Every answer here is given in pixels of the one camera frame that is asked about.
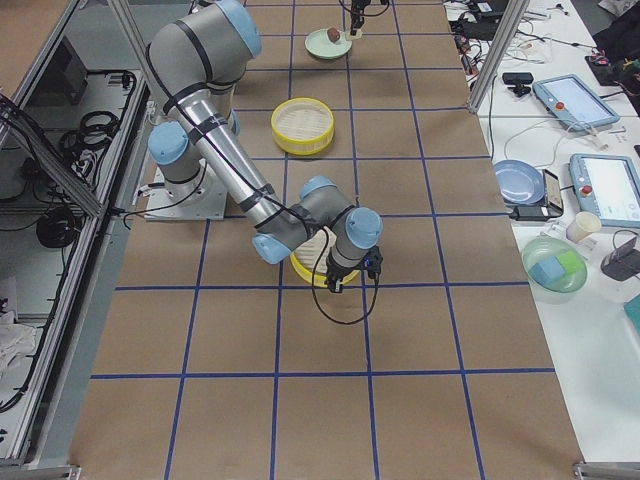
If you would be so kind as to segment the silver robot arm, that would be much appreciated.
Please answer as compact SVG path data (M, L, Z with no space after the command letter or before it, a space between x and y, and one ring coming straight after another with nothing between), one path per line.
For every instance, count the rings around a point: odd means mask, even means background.
M214 1L154 36L145 52L147 82L164 114L181 125L253 223L252 243L265 262L279 263L327 227L336 236L326 260L328 289L341 292L344 278L355 270L377 281L379 214L355 207L324 176L304 185L298 203L283 205L232 131L222 103L260 51L260 35L248 11L237 1Z
M370 0L352 0L349 8L350 28L349 35L356 37L361 33L365 23L365 10L370 5Z

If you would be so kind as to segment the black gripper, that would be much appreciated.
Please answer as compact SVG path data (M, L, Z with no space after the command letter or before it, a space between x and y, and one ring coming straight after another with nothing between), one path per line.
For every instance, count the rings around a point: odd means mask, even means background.
M350 28L357 29L356 36L362 36L364 25L364 2L362 0L352 0L350 5Z
M333 293L342 293L344 279L352 273L352 269L338 264L332 257L327 258L326 267L326 287L333 288Z

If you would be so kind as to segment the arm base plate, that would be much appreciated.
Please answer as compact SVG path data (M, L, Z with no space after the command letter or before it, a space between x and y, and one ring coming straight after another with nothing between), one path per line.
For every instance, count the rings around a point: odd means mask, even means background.
M199 171L186 183L176 184L164 178L156 167L155 183L150 191L144 218L149 221L222 221L226 209L227 189L204 159Z

